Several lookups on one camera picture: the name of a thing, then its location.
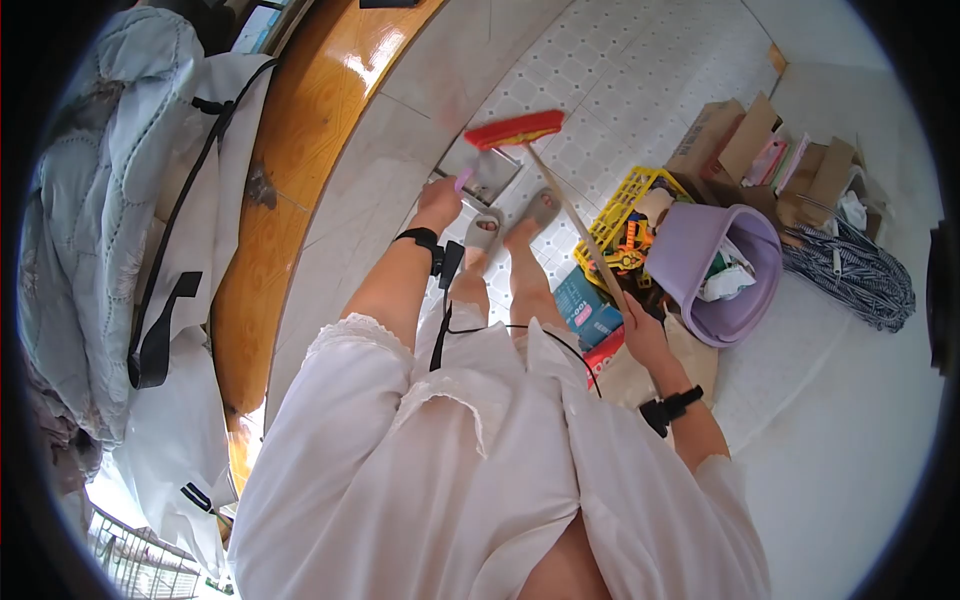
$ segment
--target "yellow basket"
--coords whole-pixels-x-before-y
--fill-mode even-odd
[[[600,252],[611,244],[617,232],[626,223],[627,217],[634,210],[637,201],[650,190],[657,178],[664,178],[675,195],[683,194],[689,198],[686,190],[665,169],[634,167],[620,183],[620,187],[616,189],[613,197],[607,201],[607,205],[600,211],[589,228],[589,232],[596,240]],[[610,291],[607,290],[607,285],[603,282],[603,279],[590,271],[587,242],[580,240],[580,243],[573,250],[573,257],[576,258],[580,268],[583,269],[588,281],[608,292]]]

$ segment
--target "purple bucket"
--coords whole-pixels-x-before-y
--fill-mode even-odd
[[[697,290],[724,235],[754,265],[756,283],[728,300],[705,302]],[[647,273],[680,305],[690,331],[716,348],[738,344],[753,331],[773,300],[782,266],[777,231],[743,204],[673,203],[645,263]]]

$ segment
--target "striped cloth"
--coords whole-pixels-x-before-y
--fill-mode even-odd
[[[783,268],[846,304],[877,331],[900,331],[917,306],[910,275],[858,229],[839,217],[836,222],[836,237],[803,224],[787,228],[804,245],[783,246]],[[833,273],[834,249],[840,252],[840,276]]]

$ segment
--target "slipper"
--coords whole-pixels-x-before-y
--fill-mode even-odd
[[[543,200],[540,199],[541,196],[549,196],[552,205],[548,206],[544,204]],[[533,218],[540,228],[537,235],[540,235],[547,226],[553,223],[553,220],[557,218],[557,215],[560,214],[560,211],[563,209],[560,204],[560,199],[554,195],[553,190],[549,187],[544,187],[541,191],[534,194],[533,200],[531,200],[523,210],[523,214],[520,215],[520,220],[517,222],[522,223],[525,219]]]
[[[481,225],[493,223],[493,231],[486,230]],[[490,250],[493,240],[500,232],[500,221],[493,215],[478,214],[470,221],[467,235],[464,236],[464,248],[479,248],[484,252]]]

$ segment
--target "wall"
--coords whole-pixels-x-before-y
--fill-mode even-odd
[[[743,0],[788,62],[889,70],[873,35],[845,0]]]
[[[944,381],[929,367],[925,266],[943,213],[924,136],[892,73],[791,64],[772,100],[793,132],[859,140],[896,212],[885,246],[917,294],[917,312],[897,334],[851,318],[822,368],[735,453],[774,596],[844,598],[897,527],[932,443]],[[794,307],[816,314],[829,302],[804,296]],[[804,326],[779,334],[789,348]]]

